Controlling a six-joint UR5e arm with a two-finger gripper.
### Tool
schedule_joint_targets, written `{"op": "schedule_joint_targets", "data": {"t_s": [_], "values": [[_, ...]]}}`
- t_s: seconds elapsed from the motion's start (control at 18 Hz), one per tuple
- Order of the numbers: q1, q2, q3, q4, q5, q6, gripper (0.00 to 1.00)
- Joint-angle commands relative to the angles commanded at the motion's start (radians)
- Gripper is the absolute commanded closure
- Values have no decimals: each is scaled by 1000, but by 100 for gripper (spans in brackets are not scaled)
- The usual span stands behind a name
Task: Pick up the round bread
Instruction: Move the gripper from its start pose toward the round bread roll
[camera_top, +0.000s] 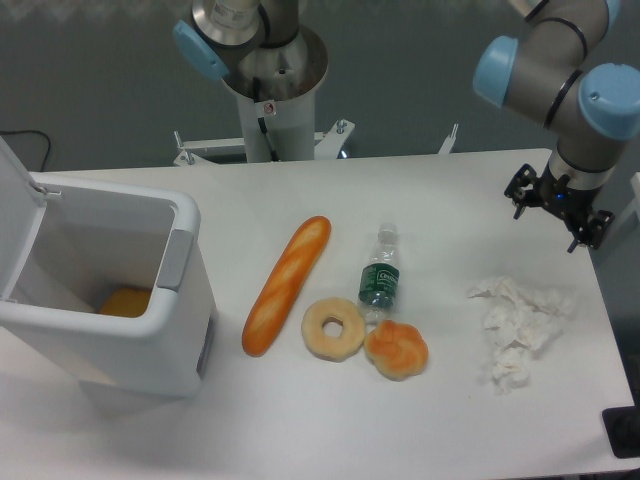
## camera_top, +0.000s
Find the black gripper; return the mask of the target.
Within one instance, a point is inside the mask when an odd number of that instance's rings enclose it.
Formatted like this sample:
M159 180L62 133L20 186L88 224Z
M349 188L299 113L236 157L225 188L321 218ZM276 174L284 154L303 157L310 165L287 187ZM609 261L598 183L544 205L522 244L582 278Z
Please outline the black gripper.
M572 234L568 253L573 253L579 246L598 250L614 221L614 213L594 211L592 204L598 189L570 188L565 177L566 174L556 179L547 166L538 178L531 165L522 165L504 191L504 196L515 208L513 218L519 219L526 208L541 207L563 220Z

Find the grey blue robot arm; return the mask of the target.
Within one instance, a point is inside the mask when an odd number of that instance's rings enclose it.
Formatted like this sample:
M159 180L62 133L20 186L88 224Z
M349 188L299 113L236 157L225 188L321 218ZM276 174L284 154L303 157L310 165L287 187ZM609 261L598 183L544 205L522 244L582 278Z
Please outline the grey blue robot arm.
M516 217L541 208L572 234L572 248L598 249L614 214L593 202L627 144L639 134L639 72L607 63L582 66L618 18L619 1L515 1L531 31L501 36L482 54L473 77L478 96L556 134L542 173L528 164L504 194Z

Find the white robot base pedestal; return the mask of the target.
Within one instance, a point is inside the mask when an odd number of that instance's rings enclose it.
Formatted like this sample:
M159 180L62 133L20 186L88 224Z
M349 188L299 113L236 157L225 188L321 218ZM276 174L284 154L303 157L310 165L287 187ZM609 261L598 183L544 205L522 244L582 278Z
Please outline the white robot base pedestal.
M194 70L234 95L247 162L345 158L352 122L315 130L328 53L300 24L298 2L195 1L172 35Z

